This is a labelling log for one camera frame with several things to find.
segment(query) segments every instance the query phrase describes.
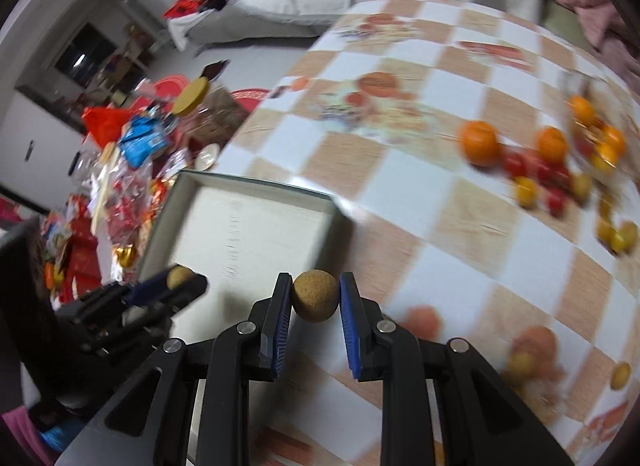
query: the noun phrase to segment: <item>yellow cherry tomato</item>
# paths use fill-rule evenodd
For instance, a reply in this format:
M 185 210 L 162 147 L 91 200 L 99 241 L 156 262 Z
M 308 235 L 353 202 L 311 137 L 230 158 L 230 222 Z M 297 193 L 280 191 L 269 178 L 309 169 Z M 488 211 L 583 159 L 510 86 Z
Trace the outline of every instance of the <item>yellow cherry tomato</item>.
M 617 155 L 622 155 L 625 152 L 625 136 L 622 135 L 622 132 L 614 126 L 608 125 L 604 128 L 604 131 L 602 132 L 602 142 L 607 146 L 612 147 Z
M 574 113 L 575 120 L 583 126 L 589 127 L 596 121 L 596 111 L 593 105 L 582 96 L 569 98 L 569 106 Z
M 625 241 L 625 251 L 630 253 L 638 241 L 638 227 L 631 221 L 625 221 L 620 225 L 620 234 Z
M 609 247 L 614 253 L 616 253 L 616 255 L 619 255 L 626 249 L 625 237 L 622 235 L 619 229 L 613 230 L 613 235 L 611 236 Z
M 598 222 L 596 224 L 596 236 L 598 237 L 598 240 L 600 240 L 600 242 L 602 242 L 607 247 L 610 246 L 614 231 L 615 230 L 613 229 L 613 226 L 608 219 L 604 219 L 602 217 L 598 219 Z
M 613 211 L 614 198 L 607 192 L 603 192 L 598 202 L 598 214 L 603 219 L 610 220 Z
M 574 196 L 575 201 L 580 205 L 587 203 L 591 196 L 592 188 L 593 180 L 591 179 L 591 175 L 588 175 L 587 173 L 575 175 L 571 180 L 571 194 Z
M 538 199 L 538 185 L 528 177 L 517 177 L 515 179 L 516 201 L 525 208 L 530 209 L 536 205 Z
M 599 143 L 596 146 L 596 153 L 591 158 L 591 163 L 596 170 L 605 174 L 610 174 L 618 164 L 618 152 L 609 144 Z

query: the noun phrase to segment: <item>orange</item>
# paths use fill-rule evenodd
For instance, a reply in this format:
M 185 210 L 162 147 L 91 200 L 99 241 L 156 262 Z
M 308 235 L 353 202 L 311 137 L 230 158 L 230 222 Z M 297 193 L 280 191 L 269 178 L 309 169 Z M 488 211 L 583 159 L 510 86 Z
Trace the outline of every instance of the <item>orange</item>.
M 604 131 L 602 132 L 602 142 L 612 147 L 618 155 L 622 155 L 625 152 L 625 136 L 622 135 L 622 132 L 614 126 L 605 126 Z
M 570 97 L 569 107 L 574 113 L 574 119 L 581 125 L 589 128 L 596 122 L 596 111 L 593 109 L 593 105 L 584 97 Z
M 497 130 L 484 121 L 469 121 L 460 131 L 462 151 L 475 166 L 490 167 L 500 162 L 502 147 Z
M 561 164 L 564 162 L 569 149 L 564 134 L 553 126 L 547 126 L 538 136 L 538 153 L 540 158 L 550 164 Z

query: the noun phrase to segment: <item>red cherry tomato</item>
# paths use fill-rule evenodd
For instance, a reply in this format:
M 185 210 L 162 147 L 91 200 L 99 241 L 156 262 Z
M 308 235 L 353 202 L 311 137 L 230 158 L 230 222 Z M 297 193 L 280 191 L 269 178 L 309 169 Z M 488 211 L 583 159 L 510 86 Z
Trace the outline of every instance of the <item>red cherry tomato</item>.
M 578 153 L 585 157 L 585 159 L 591 160 L 595 149 L 593 144 L 585 139 L 582 136 L 576 136 L 575 138 L 575 148 L 578 150 Z
M 549 186 L 552 182 L 553 168 L 551 165 L 542 159 L 538 160 L 538 168 L 536 170 L 538 176 L 538 182 L 542 186 Z
M 564 213 L 564 192 L 559 188 L 551 188 L 549 190 L 546 203 L 549 207 L 549 213 L 554 217 L 561 217 Z
M 502 167 L 511 179 L 527 176 L 527 164 L 524 157 L 518 152 L 509 152 L 502 161 Z
M 554 182 L 561 190 L 569 191 L 571 189 L 572 175 L 566 166 L 557 166 L 554 172 Z

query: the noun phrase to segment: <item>window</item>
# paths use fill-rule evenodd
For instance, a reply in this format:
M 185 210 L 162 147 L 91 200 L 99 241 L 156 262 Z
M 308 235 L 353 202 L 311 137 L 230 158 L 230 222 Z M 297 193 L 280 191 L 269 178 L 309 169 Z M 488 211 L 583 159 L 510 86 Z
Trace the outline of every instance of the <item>window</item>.
M 86 88 L 116 46 L 87 24 L 60 56 L 56 68 Z

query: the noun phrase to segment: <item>table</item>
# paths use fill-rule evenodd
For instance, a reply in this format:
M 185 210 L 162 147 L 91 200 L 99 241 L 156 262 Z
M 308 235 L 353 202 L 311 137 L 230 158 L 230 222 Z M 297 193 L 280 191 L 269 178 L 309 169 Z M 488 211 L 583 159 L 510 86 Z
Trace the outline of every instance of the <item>table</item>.
M 604 77 L 640 120 L 620 78 L 525 20 L 453 0 L 362 2 L 263 101 L 215 171 L 334 194 L 354 221 L 345 269 L 361 294 L 401 324 L 433 306 L 436 339 L 468 338 L 497 370 L 515 340 L 548 327 L 557 348 L 526 397 L 590 465 L 640 392 L 640 252 L 614 258 L 597 242 L 595 201 L 562 220 L 520 209 L 510 182 L 469 166 L 456 139 L 484 119 L 507 144 L 531 146 L 562 116 L 566 69 Z M 622 362 L 631 377 L 614 391 Z M 284 388 L 258 438 L 263 464 L 379 464 L 382 383 L 351 378 L 338 315 L 309 327 Z

